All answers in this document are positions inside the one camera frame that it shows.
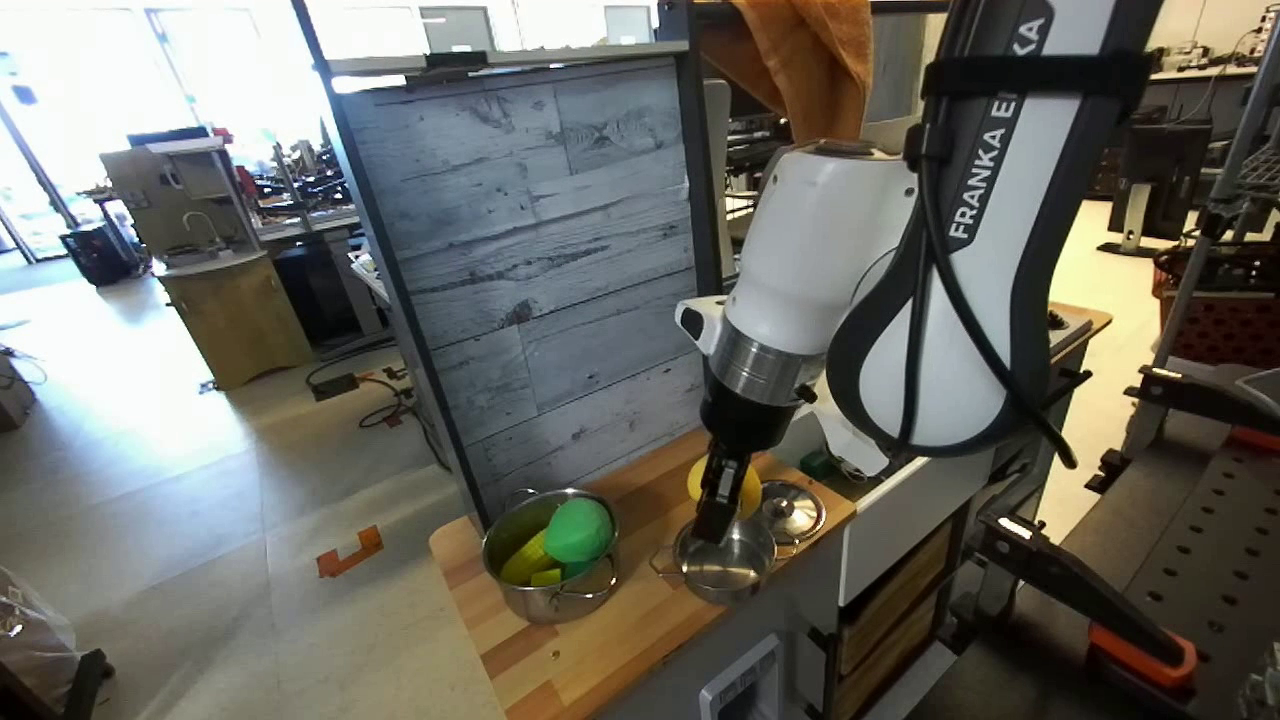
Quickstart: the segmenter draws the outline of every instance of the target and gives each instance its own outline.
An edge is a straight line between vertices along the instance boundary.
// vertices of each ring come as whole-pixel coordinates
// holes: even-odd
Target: wooden board wall
[[[486,511],[697,428],[674,60],[363,91],[339,115]]]

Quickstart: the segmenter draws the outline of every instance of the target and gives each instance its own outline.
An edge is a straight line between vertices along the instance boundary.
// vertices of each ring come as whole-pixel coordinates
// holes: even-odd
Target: cardboard box
[[[32,386],[0,358],[0,431],[14,431],[27,421],[35,405]]]

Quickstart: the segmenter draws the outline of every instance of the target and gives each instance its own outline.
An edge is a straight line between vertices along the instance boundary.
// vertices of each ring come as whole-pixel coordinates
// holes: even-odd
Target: floor
[[[1052,536],[1091,506],[1085,482],[1157,336],[1149,261],[1102,258],[1102,236],[1105,205],[1090,205],[1052,292],[1118,318],[1068,421],[1081,469],[1052,474]],[[281,373],[199,394],[166,292],[96,292],[72,266],[0,268],[0,346],[40,398],[0,436],[0,569],[113,656],[100,717],[496,717],[430,562],[430,532],[461,518],[455,485],[414,423],[357,428],[376,388],[315,405]],[[363,526],[390,547],[319,579],[315,557]]]

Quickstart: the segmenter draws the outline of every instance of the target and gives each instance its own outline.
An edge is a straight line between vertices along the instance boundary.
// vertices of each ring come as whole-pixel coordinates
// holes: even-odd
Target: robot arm
[[[833,399],[849,462],[967,451],[1052,394],[1047,281],[1105,141],[1138,106],[1157,0],[962,0],[925,75],[912,168],[777,162],[727,302],[677,321],[707,358],[697,536],[721,542],[752,451]]]

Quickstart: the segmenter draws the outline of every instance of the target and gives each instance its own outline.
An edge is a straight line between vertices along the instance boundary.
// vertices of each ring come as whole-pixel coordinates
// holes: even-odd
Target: wooden cutting board
[[[486,576],[474,521],[451,521],[431,536],[451,610],[509,717],[599,717],[606,705],[656,674],[663,656],[715,624],[723,610],[705,606],[663,569],[674,536],[694,521],[685,474],[705,449],[707,436],[694,431],[592,485],[620,521],[620,589],[606,610],[574,624],[525,624],[506,606],[499,589]],[[820,485],[804,488],[812,488],[830,511],[820,536],[853,518],[853,499]]]

